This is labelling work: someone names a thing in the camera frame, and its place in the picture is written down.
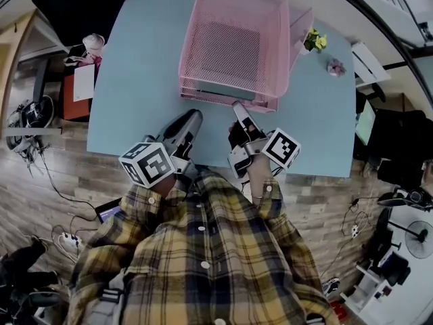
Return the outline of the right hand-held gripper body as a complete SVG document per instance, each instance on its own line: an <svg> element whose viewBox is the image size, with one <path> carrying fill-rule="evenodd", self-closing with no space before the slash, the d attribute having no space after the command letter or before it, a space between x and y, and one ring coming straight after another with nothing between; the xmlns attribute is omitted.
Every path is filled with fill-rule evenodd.
<svg viewBox="0 0 433 325"><path fill-rule="evenodd" d="M236 178L242 178L254 158L264 154L280 168L287 170L300 152L300 144L281 129L268 136L252 119L237 121L228 137L231 152L229 165Z"/></svg>

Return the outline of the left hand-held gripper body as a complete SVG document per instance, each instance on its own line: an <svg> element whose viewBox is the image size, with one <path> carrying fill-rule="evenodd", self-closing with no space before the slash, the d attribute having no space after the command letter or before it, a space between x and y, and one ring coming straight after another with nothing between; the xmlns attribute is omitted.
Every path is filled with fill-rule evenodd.
<svg viewBox="0 0 433 325"><path fill-rule="evenodd" d="M156 137L147 135L118 160L134 184L151 188L169 175L187 172L196 135L196 127L182 127L174 133L165 128Z"/></svg>

